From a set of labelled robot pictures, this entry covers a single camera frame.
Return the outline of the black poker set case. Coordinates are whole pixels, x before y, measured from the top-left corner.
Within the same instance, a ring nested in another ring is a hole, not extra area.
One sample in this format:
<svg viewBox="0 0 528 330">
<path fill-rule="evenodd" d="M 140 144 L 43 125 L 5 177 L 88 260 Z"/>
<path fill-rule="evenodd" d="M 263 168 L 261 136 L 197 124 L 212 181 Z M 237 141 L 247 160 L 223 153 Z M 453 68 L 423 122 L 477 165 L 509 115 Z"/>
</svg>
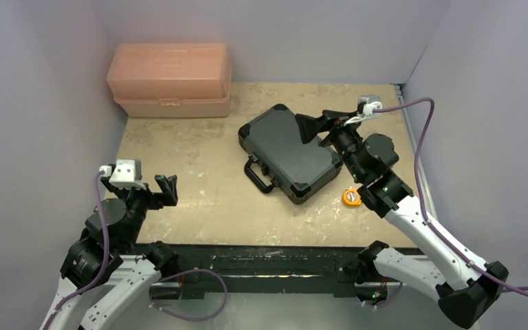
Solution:
<svg viewBox="0 0 528 330">
<path fill-rule="evenodd" d="M 319 137 L 302 143 L 295 114 L 284 104 L 241 126 L 238 137 L 248 154 L 243 167 L 247 178 L 264 194 L 280 188 L 294 204 L 306 202 L 342 169 L 339 155 L 319 146 Z"/>
</svg>

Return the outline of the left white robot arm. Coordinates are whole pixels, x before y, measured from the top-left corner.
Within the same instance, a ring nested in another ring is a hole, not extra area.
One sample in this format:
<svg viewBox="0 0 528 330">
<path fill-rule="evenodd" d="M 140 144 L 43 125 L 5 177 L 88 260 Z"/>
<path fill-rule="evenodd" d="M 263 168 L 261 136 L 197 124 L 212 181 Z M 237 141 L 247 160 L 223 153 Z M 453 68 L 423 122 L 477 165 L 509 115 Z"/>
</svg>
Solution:
<svg viewBox="0 0 528 330">
<path fill-rule="evenodd" d="M 117 188 L 103 170 L 95 175 L 95 193 L 99 194 L 103 184 L 115 197 L 97 198 L 79 240 L 68 249 L 42 329 L 103 329 L 152 281 L 175 277 L 179 256 L 157 241 L 147 246 L 142 259 L 120 283 L 98 302 L 94 300 L 123 263 L 121 256 L 133 249 L 147 212 L 177 205 L 177 176 L 156 175 L 155 181 L 159 192 L 151 192 L 140 181 Z"/>
</svg>

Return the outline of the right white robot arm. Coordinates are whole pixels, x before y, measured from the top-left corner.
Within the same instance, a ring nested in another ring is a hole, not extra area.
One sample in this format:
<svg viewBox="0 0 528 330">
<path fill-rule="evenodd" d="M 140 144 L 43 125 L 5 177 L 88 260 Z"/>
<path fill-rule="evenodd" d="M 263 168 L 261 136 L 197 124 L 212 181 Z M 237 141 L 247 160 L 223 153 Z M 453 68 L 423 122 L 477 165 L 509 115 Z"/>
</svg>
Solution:
<svg viewBox="0 0 528 330">
<path fill-rule="evenodd" d="M 471 328 L 500 297 L 509 276 L 499 261 L 488 262 L 467 248 L 432 216 L 410 186 L 392 170 L 399 156 L 390 137 L 362 138 L 352 113 L 324 110 L 320 117 L 296 115 L 302 142 L 325 132 L 321 146 L 333 146 L 359 184 L 362 204 L 401 230 L 432 263 L 402 256 L 376 241 L 359 255 L 358 278 L 394 278 L 435 300 L 455 325 Z"/>
</svg>

